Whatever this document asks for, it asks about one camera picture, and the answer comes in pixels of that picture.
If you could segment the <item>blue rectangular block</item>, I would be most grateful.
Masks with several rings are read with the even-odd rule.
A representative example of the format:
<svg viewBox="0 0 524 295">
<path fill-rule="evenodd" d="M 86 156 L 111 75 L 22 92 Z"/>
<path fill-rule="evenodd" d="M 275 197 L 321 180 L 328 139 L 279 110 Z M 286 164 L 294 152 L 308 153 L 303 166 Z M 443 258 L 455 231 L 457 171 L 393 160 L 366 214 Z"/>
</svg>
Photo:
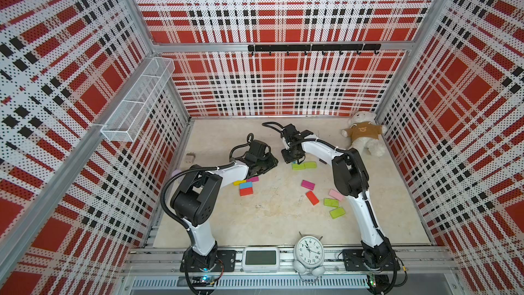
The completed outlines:
<svg viewBox="0 0 524 295">
<path fill-rule="evenodd" d="M 251 182 L 245 182 L 239 185 L 240 189 L 252 188 Z"/>
</svg>

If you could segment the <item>pink rectangular block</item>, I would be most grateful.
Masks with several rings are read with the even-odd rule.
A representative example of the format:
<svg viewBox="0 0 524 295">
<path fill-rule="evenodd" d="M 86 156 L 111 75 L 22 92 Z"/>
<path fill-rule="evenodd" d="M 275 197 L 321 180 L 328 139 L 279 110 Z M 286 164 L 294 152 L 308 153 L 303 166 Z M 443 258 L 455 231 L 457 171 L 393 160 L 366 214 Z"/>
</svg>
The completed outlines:
<svg viewBox="0 0 524 295">
<path fill-rule="evenodd" d="M 329 192 L 328 192 L 328 195 L 330 197 L 332 197 L 333 199 L 336 199 L 338 201 L 342 201 L 345 199 L 345 196 L 340 194 L 338 191 L 334 190 L 334 189 L 330 189 Z"/>
</svg>

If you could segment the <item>lime green block lowest right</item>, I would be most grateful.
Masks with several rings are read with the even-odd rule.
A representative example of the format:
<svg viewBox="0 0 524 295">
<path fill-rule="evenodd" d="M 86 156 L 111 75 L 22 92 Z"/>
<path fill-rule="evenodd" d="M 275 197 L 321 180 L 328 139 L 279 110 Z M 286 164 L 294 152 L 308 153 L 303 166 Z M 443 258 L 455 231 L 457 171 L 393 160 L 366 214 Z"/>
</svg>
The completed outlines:
<svg viewBox="0 0 524 295">
<path fill-rule="evenodd" d="M 346 214 L 345 209 L 342 207 L 338 207 L 330 211 L 330 216 L 332 219 L 343 217 L 345 214 Z"/>
</svg>

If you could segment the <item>yellow rectangular block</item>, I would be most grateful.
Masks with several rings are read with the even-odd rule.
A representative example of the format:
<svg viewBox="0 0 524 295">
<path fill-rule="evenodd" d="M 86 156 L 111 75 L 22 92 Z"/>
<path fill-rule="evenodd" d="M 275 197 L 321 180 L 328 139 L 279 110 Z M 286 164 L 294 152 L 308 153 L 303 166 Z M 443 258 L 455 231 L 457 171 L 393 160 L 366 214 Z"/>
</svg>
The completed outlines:
<svg viewBox="0 0 524 295">
<path fill-rule="evenodd" d="M 240 184 L 246 183 L 246 180 L 239 180 L 233 183 L 234 186 L 239 186 Z"/>
</svg>

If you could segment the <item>red block right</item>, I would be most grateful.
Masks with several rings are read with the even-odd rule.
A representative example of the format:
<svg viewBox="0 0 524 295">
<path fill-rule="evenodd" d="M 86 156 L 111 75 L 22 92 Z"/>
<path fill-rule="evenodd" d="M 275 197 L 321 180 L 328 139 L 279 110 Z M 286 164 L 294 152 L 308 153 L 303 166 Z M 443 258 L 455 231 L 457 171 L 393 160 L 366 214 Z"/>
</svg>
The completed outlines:
<svg viewBox="0 0 524 295">
<path fill-rule="evenodd" d="M 314 194 L 314 192 L 312 192 L 312 191 L 308 191 L 308 192 L 306 193 L 306 197 L 308 198 L 309 202 L 311 202 L 311 204 L 312 204 L 313 206 L 318 205 L 318 203 L 319 203 L 319 199 L 318 199 L 318 197 Z"/>
</svg>

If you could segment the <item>black hook rail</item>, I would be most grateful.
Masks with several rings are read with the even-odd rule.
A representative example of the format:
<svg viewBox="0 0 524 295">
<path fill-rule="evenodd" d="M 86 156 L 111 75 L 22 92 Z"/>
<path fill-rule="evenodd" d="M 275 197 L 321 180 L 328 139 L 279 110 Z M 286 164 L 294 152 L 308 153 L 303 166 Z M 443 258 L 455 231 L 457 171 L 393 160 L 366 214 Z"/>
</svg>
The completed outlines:
<svg viewBox="0 0 524 295">
<path fill-rule="evenodd" d="M 382 44 L 346 44 L 346 45 L 248 45 L 247 49 L 249 53 L 276 53 L 276 52 L 356 52 L 360 53 L 363 51 L 378 52 L 382 47 Z"/>
</svg>

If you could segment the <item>red block bottom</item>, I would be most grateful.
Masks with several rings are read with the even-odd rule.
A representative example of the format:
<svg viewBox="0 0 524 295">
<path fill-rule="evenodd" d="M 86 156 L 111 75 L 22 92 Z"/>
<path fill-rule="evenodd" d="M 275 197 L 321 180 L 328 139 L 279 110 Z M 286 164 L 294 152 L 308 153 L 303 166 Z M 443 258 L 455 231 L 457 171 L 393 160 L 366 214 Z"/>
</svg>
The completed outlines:
<svg viewBox="0 0 524 295">
<path fill-rule="evenodd" d="M 240 189 L 240 196 L 241 196 L 241 197 L 248 196 L 248 195 L 253 195 L 253 194 L 254 194 L 254 191 L 253 191 L 253 188 L 252 188 L 252 187 L 249 187 L 249 188 L 241 188 L 241 189 Z"/>
</svg>

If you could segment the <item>lilac round block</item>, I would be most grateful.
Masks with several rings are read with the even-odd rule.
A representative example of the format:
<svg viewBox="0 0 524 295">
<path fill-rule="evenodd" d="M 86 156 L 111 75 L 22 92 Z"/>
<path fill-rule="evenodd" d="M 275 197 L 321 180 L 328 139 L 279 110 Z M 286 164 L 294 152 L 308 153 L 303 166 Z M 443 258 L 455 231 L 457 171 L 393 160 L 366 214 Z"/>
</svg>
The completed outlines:
<svg viewBox="0 0 524 295">
<path fill-rule="evenodd" d="M 171 178 L 173 176 L 176 176 L 177 174 L 181 173 L 181 170 L 180 169 L 176 169 L 175 171 L 173 171 L 172 175 L 171 175 Z"/>
</svg>

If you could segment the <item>small wooden block by wall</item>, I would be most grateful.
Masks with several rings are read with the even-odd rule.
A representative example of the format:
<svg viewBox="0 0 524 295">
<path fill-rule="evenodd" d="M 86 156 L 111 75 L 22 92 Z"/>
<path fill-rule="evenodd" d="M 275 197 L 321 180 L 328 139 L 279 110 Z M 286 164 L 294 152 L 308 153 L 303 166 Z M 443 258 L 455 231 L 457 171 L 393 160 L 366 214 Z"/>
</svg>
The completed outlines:
<svg viewBox="0 0 524 295">
<path fill-rule="evenodd" d="M 184 162 L 188 164 L 193 164 L 195 162 L 196 154 L 194 153 L 188 153 L 184 157 Z"/>
</svg>

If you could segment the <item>red block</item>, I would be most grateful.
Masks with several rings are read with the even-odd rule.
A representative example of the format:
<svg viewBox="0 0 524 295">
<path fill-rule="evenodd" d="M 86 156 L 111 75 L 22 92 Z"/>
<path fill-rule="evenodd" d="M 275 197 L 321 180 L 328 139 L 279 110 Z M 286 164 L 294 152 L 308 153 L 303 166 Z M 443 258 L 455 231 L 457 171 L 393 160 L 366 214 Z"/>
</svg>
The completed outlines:
<svg viewBox="0 0 524 295">
<path fill-rule="evenodd" d="M 314 192 L 312 192 L 312 191 L 308 191 L 308 192 L 306 193 L 306 197 L 308 198 L 309 202 L 311 202 L 311 204 L 312 204 L 313 206 L 318 205 L 318 203 L 319 203 L 319 199 L 318 199 L 318 197 L 314 194 Z"/>
<path fill-rule="evenodd" d="M 253 188 L 252 188 L 252 187 L 249 187 L 249 188 L 241 188 L 241 189 L 240 189 L 240 196 L 241 196 L 241 197 L 248 196 L 248 195 L 253 195 L 253 194 L 254 194 L 254 191 L 253 191 Z"/>
</svg>

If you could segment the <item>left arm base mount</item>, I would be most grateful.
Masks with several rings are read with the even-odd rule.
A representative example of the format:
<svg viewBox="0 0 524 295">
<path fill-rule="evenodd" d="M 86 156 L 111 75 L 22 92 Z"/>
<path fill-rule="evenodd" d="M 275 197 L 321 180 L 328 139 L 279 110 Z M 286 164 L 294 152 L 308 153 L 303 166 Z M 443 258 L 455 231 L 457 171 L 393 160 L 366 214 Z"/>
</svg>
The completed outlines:
<svg viewBox="0 0 524 295">
<path fill-rule="evenodd" d="M 237 252 L 234 250 L 212 250 L 208 255 L 199 255 L 192 248 L 184 252 L 180 272 L 230 273 L 235 270 Z"/>
</svg>

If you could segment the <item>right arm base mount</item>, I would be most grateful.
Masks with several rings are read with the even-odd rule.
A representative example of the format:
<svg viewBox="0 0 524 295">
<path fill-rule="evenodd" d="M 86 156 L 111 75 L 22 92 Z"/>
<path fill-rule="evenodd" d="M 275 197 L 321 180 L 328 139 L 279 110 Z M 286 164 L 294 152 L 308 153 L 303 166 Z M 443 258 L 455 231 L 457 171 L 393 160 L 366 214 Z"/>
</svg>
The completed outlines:
<svg viewBox="0 0 524 295">
<path fill-rule="evenodd" d="M 342 251 L 343 263 L 346 271 L 399 271 L 399 263 L 390 253 L 374 255 L 364 249 L 344 249 Z"/>
</svg>

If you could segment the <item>white analog alarm clock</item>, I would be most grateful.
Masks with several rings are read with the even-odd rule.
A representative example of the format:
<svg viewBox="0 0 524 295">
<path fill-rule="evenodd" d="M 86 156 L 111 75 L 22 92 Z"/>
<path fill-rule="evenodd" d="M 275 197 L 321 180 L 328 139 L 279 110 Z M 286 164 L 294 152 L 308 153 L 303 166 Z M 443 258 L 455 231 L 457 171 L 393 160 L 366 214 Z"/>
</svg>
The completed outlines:
<svg viewBox="0 0 524 295">
<path fill-rule="evenodd" d="M 314 282 L 324 275 L 326 268 L 324 261 L 326 258 L 325 249 L 321 238 L 312 235 L 303 236 L 293 248 L 293 268 L 301 279 L 304 276 L 312 277 L 308 282 Z"/>
</svg>

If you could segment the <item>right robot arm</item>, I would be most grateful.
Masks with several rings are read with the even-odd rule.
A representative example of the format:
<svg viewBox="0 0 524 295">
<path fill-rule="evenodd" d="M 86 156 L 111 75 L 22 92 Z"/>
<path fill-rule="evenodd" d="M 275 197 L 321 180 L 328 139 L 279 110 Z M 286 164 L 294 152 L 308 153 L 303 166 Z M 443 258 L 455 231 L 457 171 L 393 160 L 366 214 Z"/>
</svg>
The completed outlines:
<svg viewBox="0 0 524 295">
<path fill-rule="evenodd" d="M 262 126 L 279 134 L 286 163 L 311 154 L 332 167 L 334 186 L 348 200 L 360 228 L 365 266 L 368 270 L 381 270 L 387 264 L 394 266 L 396 254 L 375 216 L 368 191 L 369 174 L 359 151 L 336 147 L 311 131 L 298 131 L 293 124 L 264 122 Z"/>
</svg>

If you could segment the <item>white teddy bear brown shirt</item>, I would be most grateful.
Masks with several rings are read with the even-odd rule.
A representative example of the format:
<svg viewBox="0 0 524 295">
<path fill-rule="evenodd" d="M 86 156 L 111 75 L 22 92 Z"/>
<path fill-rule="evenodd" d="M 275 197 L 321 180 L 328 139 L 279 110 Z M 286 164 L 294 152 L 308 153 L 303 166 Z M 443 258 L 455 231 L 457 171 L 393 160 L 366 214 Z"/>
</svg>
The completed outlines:
<svg viewBox="0 0 524 295">
<path fill-rule="evenodd" d="M 382 157 L 386 153 L 386 145 L 380 140 L 388 127 L 376 124 L 377 115 L 373 112 L 359 111 L 348 121 L 348 127 L 342 129 L 341 135 L 348 138 L 351 148 L 360 154 L 368 150 L 371 156 Z"/>
</svg>

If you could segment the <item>white digital display device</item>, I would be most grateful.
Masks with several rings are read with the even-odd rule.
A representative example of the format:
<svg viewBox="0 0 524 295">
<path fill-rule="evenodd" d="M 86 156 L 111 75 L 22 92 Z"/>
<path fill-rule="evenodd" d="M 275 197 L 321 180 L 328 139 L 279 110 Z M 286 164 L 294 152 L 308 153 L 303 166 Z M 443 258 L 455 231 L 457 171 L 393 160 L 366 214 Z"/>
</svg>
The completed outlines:
<svg viewBox="0 0 524 295">
<path fill-rule="evenodd" d="M 242 253 L 242 268 L 247 273 L 277 273 L 280 251 L 277 247 L 246 247 Z"/>
</svg>

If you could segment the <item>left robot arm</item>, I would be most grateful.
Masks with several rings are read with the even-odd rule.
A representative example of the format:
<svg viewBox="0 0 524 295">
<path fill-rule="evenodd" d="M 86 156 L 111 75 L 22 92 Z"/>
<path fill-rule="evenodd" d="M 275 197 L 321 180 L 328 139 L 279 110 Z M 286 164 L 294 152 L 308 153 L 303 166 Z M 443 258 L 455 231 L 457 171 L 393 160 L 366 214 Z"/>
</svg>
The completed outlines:
<svg viewBox="0 0 524 295">
<path fill-rule="evenodd" d="M 183 256 L 181 270 L 208 272 L 223 262 L 212 235 L 210 217 L 222 187 L 258 177 L 278 165 L 271 147 L 248 134 L 246 143 L 234 147 L 225 165 L 193 165 L 168 179 L 160 191 L 164 213 L 188 234 L 190 246 Z"/>
</svg>

